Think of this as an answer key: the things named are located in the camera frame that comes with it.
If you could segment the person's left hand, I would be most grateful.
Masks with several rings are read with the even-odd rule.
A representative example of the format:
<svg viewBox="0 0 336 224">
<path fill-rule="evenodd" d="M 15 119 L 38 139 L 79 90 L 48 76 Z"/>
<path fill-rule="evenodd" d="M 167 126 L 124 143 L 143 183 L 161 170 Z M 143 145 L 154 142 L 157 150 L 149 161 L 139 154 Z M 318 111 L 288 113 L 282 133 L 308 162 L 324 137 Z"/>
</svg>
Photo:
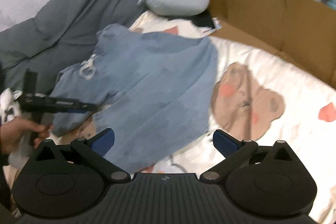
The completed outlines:
<svg viewBox="0 0 336 224">
<path fill-rule="evenodd" d="M 36 132 L 38 135 L 33 141 L 33 147 L 36 149 L 42 141 L 50 136 L 53 126 L 38 124 L 17 117 L 4 125 L 1 125 L 1 154 L 10 155 L 18 147 L 21 137 L 29 131 Z"/>
</svg>

